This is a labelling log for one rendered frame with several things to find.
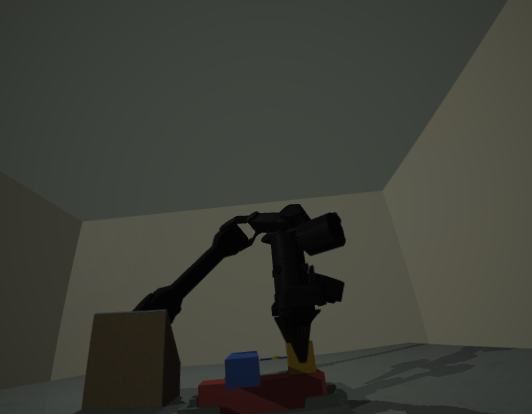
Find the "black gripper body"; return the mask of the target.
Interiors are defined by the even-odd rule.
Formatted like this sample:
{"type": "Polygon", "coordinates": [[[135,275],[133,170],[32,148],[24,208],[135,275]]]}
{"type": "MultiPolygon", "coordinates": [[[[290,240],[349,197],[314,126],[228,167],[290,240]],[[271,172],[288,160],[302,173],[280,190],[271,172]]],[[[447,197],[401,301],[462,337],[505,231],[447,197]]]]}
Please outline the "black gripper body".
{"type": "Polygon", "coordinates": [[[273,262],[275,303],[272,316],[279,313],[315,310],[327,304],[325,291],[317,284],[308,285],[309,264],[302,258],[286,258],[273,262]]]}

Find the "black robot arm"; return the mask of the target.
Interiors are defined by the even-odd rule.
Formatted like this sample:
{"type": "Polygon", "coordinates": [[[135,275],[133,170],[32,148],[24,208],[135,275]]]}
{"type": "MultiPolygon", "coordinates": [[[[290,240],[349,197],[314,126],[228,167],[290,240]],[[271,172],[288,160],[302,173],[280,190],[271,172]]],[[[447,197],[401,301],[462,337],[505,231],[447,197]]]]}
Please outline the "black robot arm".
{"type": "MultiPolygon", "coordinates": [[[[261,242],[271,245],[272,263],[286,258],[302,258],[343,247],[346,239],[336,212],[310,219],[300,204],[290,204],[280,212],[235,216],[215,234],[212,246],[171,285],[148,294],[132,311],[167,310],[170,323],[181,311],[184,297],[225,257],[251,246],[257,235],[266,233],[261,242]],[[237,224],[246,224],[255,234],[248,237],[237,224]]],[[[341,302],[344,282],[314,273],[310,266],[308,285],[317,284],[325,291],[328,303],[341,302]]]]}

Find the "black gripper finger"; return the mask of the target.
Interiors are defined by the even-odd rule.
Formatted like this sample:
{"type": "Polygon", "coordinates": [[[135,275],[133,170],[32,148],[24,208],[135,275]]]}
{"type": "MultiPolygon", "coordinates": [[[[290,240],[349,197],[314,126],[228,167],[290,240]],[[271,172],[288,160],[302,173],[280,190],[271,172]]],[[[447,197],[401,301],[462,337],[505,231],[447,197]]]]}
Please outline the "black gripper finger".
{"type": "Polygon", "coordinates": [[[275,321],[277,322],[278,327],[279,327],[279,329],[280,329],[282,335],[284,336],[285,343],[290,343],[290,341],[289,341],[289,339],[288,339],[288,337],[287,337],[287,335],[286,335],[286,333],[285,333],[285,328],[284,328],[284,326],[283,326],[283,324],[282,324],[280,318],[279,318],[279,317],[274,317],[274,319],[275,319],[275,321]]]}
{"type": "Polygon", "coordinates": [[[307,362],[311,323],[320,312],[321,309],[278,314],[300,363],[307,362]]]}

